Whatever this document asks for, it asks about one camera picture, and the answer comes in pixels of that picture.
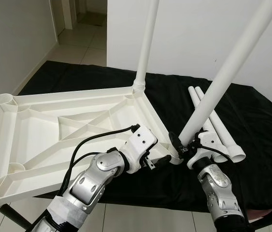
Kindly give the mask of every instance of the black tablecloth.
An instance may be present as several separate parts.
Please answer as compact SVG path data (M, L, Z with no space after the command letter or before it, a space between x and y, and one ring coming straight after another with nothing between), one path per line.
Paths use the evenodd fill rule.
M135 72L93 65L47 61L20 95L126 87ZM201 78L148 73L145 93L168 131L179 134L194 111L187 88L206 91ZM246 153L237 164L247 208L272 208L272 103L249 86L232 84L216 107L234 140ZM227 163L219 165L238 193L237 178ZM195 173L186 164L141 169L123 174L106 187L102 202L207 211L206 198Z

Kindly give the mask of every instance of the tiled floor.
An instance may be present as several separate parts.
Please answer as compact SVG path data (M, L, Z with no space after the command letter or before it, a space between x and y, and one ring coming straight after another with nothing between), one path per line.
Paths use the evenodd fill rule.
M60 46L50 60L106 66L106 25L96 27L78 24L74 30L64 30ZM11 206L33 222L51 200L28 198L12 202ZM0 232L23 232L24 229L0 213ZM80 232L214 232L210 214L168 209L97 204ZM272 232L272 226L258 230Z
M58 37L59 47L49 60L106 66L107 25L102 27L77 24L73 30L64 30Z

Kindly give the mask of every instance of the white tube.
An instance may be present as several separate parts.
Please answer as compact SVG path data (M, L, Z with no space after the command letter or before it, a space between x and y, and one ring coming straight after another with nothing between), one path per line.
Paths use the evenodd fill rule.
M216 107L271 19L272 0L264 0L179 135L184 146L188 145Z
M202 100L204 93L201 88L196 87L195 90L200 100ZM221 139L222 143L227 147L231 160L235 163L242 161L245 158L246 154L244 153L242 148L236 144L233 137L231 136L215 110L213 110L210 114L210 121L212 122L217 132L217 135Z
M195 89L194 89L193 86L188 87L188 92L189 92L189 94L190 94L190 96L191 96L191 98L192 98L193 104L194 104L195 109L196 109L197 106L198 106L199 103L200 103L200 99L199 99L199 97L198 97L198 95L197 95L197 93L196 93L196 91L195 91ZM202 126L202 128L203 128L204 130L207 130L207 131L211 131L211 132L215 132L215 133L216 133L216 131L215 131L215 129L214 129L214 127L213 127L213 125L212 125L210 119L207 119L207 120L204 122L204 125ZM217 142L218 144L221 144L221 143L222 143L222 142L220 141L219 138L217 139L216 142ZM214 160L215 162L217 162L217 163L222 163L222 162L227 161L227 159L226 159L225 157L221 156L220 154L218 154L218 153L216 153L216 152L213 153L213 160Z
M133 89L135 91L143 91L145 89L145 74L146 74L147 64L148 64L149 56L150 56L150 50L151 50L151 44L153 39L158 5L159 5L159 0L151 0L150 9L149 9L149 13L146 20L145 30L144 30L144 36L142 41L142 47L140 52L136 79L133 84Z

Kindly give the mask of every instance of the white pvc pipe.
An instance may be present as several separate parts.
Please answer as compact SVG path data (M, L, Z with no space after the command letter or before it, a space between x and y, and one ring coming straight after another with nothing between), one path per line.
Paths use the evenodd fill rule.
M151 0L150 9L146 20L143 42L140 52L136 79L133 84L133 89L143 91L145 89L145 74L149 61L151 44L153 39L154 27L156 22L159 0Z
M204 93L201 90L201 88L196 87L195 90L200 100L202 100ZM231 136L231 134L229 133L224 123L215 112L215 110L213 110L212 113L210 114L210 121L212 122L217 132L217 135L221 139L222 143L227 147L231 160L236 163L245 159L246 154L244 153L242 148L236 144L233 137Z
M209 117L272 19L272 0L264 0L217 73L179 139L187 146Z
M189 94L190 94L190 97L192 98L194 107L195 107L195 109L196 109L197 106L198 106L199 103L200 103L200 99L199 99L199 97L198 97L198 95L197 95L197 93L196 93L196 91L195 91L195 89L194 89L193 86L188 87L188 92L189 92ZM214 127L213 127L213 125L212 125L210 119L205 120L205 122L204 122L202 128L203 128L204 130L207 130L207 131L211 131L211 132L215 132L215 133L216 133L216 131L215 131L215 129L214 129ZM217 138L217 141L216 141L216 142L217 142L218 144L221 144L221 143L222 143L222 142L220 141L219 138ZM219 154L216 153L216 152L214 152L212 156L213 156L213 160L214 160L215 162L217 162L217 163L222 163L222 162L227 161L227 159L226 159L225 157L219 155Z

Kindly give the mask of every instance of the baseboard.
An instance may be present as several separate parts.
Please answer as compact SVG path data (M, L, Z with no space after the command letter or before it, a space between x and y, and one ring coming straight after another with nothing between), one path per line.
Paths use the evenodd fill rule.
M37 65L28 73L24 80L14 89L11 93L12 95L18 95L27 82L32 78L32 76L38 71L38 69L47 61L51 53L58 47L58 42L56 42L52 48L44 55L44 57L37 63Z

